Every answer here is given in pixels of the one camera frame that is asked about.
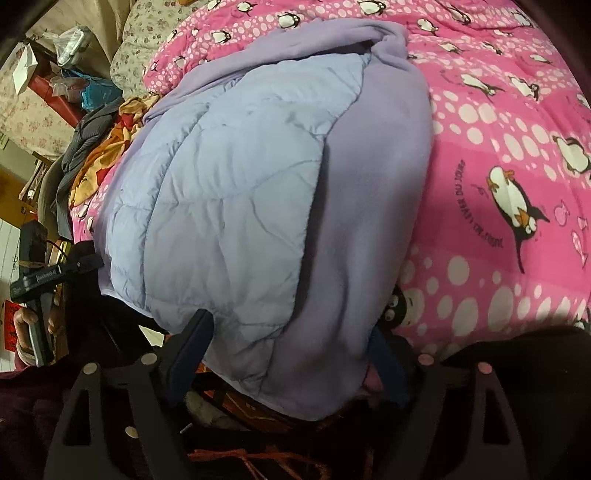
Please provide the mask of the left hand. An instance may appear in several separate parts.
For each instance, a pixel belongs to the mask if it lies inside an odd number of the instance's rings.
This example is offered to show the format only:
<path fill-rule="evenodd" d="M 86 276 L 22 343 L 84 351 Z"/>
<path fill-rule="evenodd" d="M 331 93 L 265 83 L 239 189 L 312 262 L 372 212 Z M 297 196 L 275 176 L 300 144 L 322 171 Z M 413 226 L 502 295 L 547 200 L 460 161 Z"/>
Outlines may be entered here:
<path fill-rule="evenodd" d="M 24 305 L 14 314 L 13 324 L 17 335 L 16 351 L 20 360 L 27 366 L 36 364 L 36 357 L 30 335 L 30 326 L 37 324 L 37 315 Z M 64 327 L 63 309 L 58 303 L 57 297 L 53 297 L 53 304 L 48 319 L 45 321 L 50 337 L 57 338 Z"/>

